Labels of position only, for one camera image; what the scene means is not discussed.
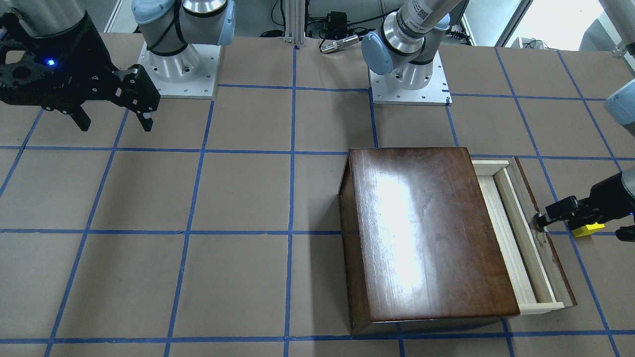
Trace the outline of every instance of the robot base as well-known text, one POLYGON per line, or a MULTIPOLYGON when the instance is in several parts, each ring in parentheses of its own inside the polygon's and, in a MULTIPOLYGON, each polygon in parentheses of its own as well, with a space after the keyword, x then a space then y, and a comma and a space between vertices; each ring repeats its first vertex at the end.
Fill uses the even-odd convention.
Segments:
POLYGON ((150 64, 146 43, 141 49, 138 63, 146 69, 154 86, 161 94, 161 98, 191 98, 191 99, 214 99, 216 83, 218 79, 218 66, 220 63, 221 46, 211 44, 192 45, 201 57, 204 67, 199 68, 196 76, 184 82, 168 82, 157 76, 150 64))
POLYGON ((439 53, 434 56, 434 74, 430 83, 419 90, 406 90, 401 87, 400 80, 395 77, 399 69, 380 76, 370 73, 370 84, 373 90, 373 103, 404 105, 446 105, 452 103, 452 96, 445 78, 445 71, 439 53))

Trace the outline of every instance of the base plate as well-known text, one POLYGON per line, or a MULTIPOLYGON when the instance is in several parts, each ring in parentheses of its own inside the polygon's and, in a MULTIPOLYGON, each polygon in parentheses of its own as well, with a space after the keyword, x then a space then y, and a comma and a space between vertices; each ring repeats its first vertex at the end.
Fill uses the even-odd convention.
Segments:
POLYGON ((178 83, 163 81, 155 75, 149 63, 147 45, 144 42, 137 62, 145 67, 154 86, 159 90, 161 98, 214 99, 221 46, 212 44, 194 44, 193 46, 200 54, 204 67, 199 68, 198 75, 193 80, 178 83))
POLYGON ((395 70, 385 76, 373 71, 370 73, 370 84, 373 90, 373 103, 405 104, 405 105, 446 105, 452 103, 450 87, 445 78, 445 71, 439 53, 434 56, 434 72, 430 83, 419 90, 405 90, 400 87, 395 70))

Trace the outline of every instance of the yellow block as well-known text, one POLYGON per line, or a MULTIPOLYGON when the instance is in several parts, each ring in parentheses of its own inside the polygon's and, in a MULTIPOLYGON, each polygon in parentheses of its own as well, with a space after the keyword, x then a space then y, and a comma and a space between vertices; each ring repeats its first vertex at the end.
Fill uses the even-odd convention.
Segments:
POLYGON ((574 229, 571 233, 573 233, 573 236, 576 238, 586 237, 595 232, 601 231, 604 227, 606 226, 600 223, 587 224, 586 226, 574 229))

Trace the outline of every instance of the brown wooden drawer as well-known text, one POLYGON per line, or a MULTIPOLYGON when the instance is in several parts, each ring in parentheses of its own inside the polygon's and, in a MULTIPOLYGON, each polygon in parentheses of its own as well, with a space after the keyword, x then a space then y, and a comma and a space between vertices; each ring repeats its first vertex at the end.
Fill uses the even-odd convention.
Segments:
POLYGON ((575 305, 519 161, 351 149, 339 192, 351 330, 467 328, 575 305))

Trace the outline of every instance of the blue joint cap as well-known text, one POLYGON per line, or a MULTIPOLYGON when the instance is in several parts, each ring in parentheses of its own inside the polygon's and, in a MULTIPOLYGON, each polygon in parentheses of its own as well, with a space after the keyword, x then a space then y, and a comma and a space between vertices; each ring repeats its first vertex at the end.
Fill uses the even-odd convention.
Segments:
POLYGON ((149 24, 170 11, 174 5, 174 1, 175 0, 133 0, 132 14, 135 16, 137 24, 149 24))
POLYGON ((369 32, 361 41, 361 51, 371 71, 384 76, 394 70, 390 50, 375 31, 369 32))
POLYGON ((439 31, 447 31, 450 29, 450 14, 445 15, 441 21, 439 21, 436 26, 434 26, 435 30, 439 31))
POLYGON ((234 42, 234 31, 236 30, 236 4, 234 0, 229 0, 227 10, 225 11, 225 19, 223 28, 220 30, 218 37, 219 46, 227 46, 234 42))
POLYGON ((608 97, 604 108, 619 125, 635 123, 635 79, 608 97))

